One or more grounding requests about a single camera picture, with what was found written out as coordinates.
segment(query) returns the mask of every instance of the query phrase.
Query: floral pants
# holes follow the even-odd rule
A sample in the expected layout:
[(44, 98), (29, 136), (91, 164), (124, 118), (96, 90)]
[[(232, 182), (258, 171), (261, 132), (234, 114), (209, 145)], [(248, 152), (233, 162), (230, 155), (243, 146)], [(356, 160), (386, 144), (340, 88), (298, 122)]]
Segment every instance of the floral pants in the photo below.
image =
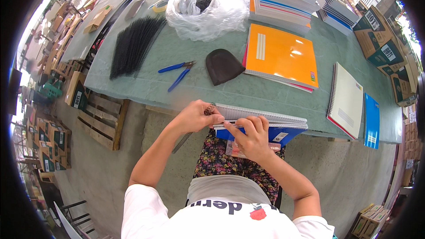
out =
[[(215, 131), (210, 129), (193, 178), (218, 174), (240, 175), (256, 182), (274, 204), (278, 197), (279, 183), (256, 162), (226, 155), (226, 146), (227, 141), (215, 137)], [(285, 148), (276, 154), (284, 160)]]

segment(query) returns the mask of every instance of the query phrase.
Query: green table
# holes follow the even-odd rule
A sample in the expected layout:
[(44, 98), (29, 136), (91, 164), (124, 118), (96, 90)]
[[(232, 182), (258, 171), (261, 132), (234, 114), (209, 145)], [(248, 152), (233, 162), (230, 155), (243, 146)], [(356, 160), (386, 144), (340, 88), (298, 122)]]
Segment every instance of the green table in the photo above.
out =
[[(135, 18), (156, 15), (147, 8), (158, 0), (146, 0), (135, 18), (125, 21), (127, 9), (136, 1), (138, 0), (133, 0), (117, 19), (94, 58), (85, 85), (95, 92), (170, 109), (178, 108), (178, 102), (200, 98), (207, 102), (289, 114), (308, 120), (310, 130), (305, 132), (306, 134), (348, 139), (337, 126), (326, 119), (332, 67), (335, 62), (339, 62), (363, 85), (364, 91), (380, 104), (380, 141), (401, 142), (401, 108), (394, 101), (390, 79), (366, 61), (354, 34), (347, 37), (315, 17), (312, 17), (311, 30), (306, 35), (307, 39), (313, 41), (320, 87), (312, 94), (246, 74), (213, 86), (205, 66), (205, 57), (215, 49), (224, 48), (241, 61), (248, 30), (228, 32), (217, 40), (204, 43), (181, 40), (175, 29), (166, 25), (152, 46), (139, 75), (136, 78), (120, 77), (110, 81), (109, 72), (117, 34)], [(182, 82), (168, 93), (167, 89), (183, 69), (162, 74), (157, 71), (191, 60), (198, 63)], [(363, 125), (359, 135), (363, 138)]]

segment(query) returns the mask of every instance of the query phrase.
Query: person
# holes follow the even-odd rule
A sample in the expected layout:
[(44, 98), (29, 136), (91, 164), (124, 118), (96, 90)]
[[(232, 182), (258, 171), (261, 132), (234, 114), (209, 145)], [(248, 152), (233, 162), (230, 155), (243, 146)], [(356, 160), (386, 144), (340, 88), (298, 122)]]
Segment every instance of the person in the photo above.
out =
[[(136, 163), (125, 192), (121, 238), (314, 238), (331, 239), (313, 184), (268, 146), (268, 120), (248, 116), (225, 121), (247, 159), (225, 154), (225, 140), (210, 129), (188, 190), (187, 206), (168, 218), (155, 189), (177, 139), (222, 123), (201, 100), (190, 103)], [(294, 201), (293, 221), (274, 206), (279, 185)]]
[(20, 86), (18, 89), (18, 94), (20, 93), (22, 93), (22, 107), (24, 107), (25, 104), (30, 104), (31, 101), (34, 101), (36, 104), (43, 104), (46, 106), (52, 103), (49, 98), (45, 97), (39, 91), (30, 89), (27, 86)]

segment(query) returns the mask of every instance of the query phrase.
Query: tape roll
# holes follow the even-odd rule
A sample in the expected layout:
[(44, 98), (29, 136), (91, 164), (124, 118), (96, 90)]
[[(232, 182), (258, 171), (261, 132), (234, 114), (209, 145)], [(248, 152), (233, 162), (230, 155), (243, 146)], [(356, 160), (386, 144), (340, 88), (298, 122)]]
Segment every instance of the tape roll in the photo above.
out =
[(167, 4), (169, 0), (159, 0), (152, 5), (152, 10), (155, 12), (163, 12), (167, 9)]

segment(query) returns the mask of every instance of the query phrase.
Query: pliers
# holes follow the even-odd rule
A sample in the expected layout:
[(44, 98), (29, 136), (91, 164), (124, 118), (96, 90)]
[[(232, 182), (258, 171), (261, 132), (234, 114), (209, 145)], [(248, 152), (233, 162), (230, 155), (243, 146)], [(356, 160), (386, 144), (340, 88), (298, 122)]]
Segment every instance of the pliers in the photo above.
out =
[(186, 63), (180, 63), (180, 64), (176, 64), (173, 66), (167, 66), (164, 67), (163, 69), (158, 70), (158, 73), (162, 73), (162, 72), (166, 72), (166, 71), (170, 71), (173, 69), (179, 69), (181, 67), (186, 67), (186, 69), (180, 74), (180, 76), (176, 79), (176, 81), (168, 88), (168, 92), (171, 92), (176, 86), (177, 84), (179, 84), (179, 82), (182, 81), (182, 79), (184, 78), (184, 76), (190, 71), (190, 68), (196, 64), (196, 62), (190, 61), (190, 62), (186, 62)]

